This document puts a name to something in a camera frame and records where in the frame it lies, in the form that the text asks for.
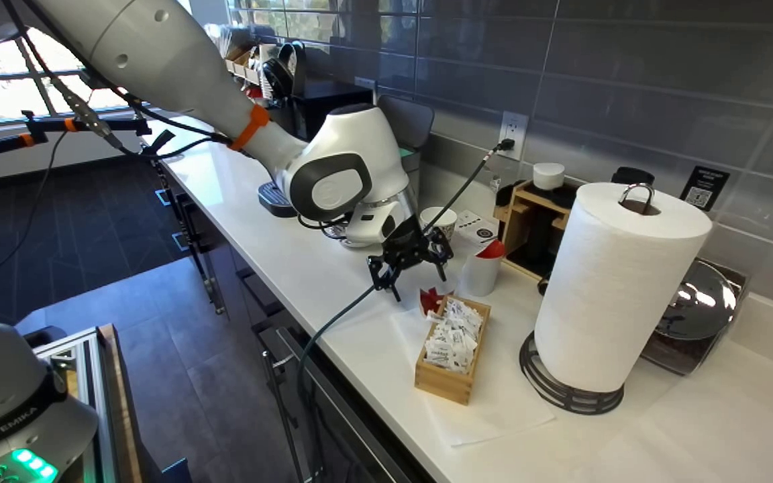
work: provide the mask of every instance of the window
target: window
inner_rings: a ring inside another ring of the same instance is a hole
[[[56,41],[31,30],[31,42],[42,54],[45,65],[82,100],[92,103],[93,111],[124,108],[124,103],[108,92],[92,92],[82,80],[82,65]],[[36,116],[65,116],[69,108],[50,87],[49,74],[42,74],[31,62],[27,62],[27,49],[22,41],[0,42],[0,124],[19,124],[22,111],[31,111]]]

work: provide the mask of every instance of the metal paper towel holder base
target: metal paper towel holder base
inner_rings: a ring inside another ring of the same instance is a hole
[[[583,417],[598,417],[614,411],[622,402],[625,387],[619,387],[618,392],[586,392],[563,382],[556,382],[536,352],[533,332],[523,341],[519,362],[523,376],[539,392],[539,398],[556,409]]]

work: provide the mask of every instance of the gray tile backsplash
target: gray tile backsplash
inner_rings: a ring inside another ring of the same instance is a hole
[[[682,193],[731,171],[704,256],[773,299],[773,2],[768,0],[257,0],[254,18],[316,50],[311,74],[375,77],[438,111],[423,160],[468,174],[503,111],[529,116],[519,160],[609,180],[627,164]]]

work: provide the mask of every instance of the white countertop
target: white countertop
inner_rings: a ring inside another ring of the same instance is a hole
[[[296,219],[268,215],[254,191],[265,171],[221,144],[168,160],[171,174],[237,252],[313,332],[370,286],[367,261]],[[731,337],[693,376],[639,362],[607,417],[575,417],[539,400],[519,368],[539,296],[503,272],[469,405],[414,387],[426,332],[419,290],[454,290],[419,265],[372,292],[321,348],[438,481],[773,481],[773,362]]]

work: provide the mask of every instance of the paper towel roll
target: paper towel roll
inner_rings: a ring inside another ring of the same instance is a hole
[[[552,378],[586,392],[614,392],[649,341],[712,219],[656,191],[658,215],[619,206],[625,186],[578,191],[533,327]]]

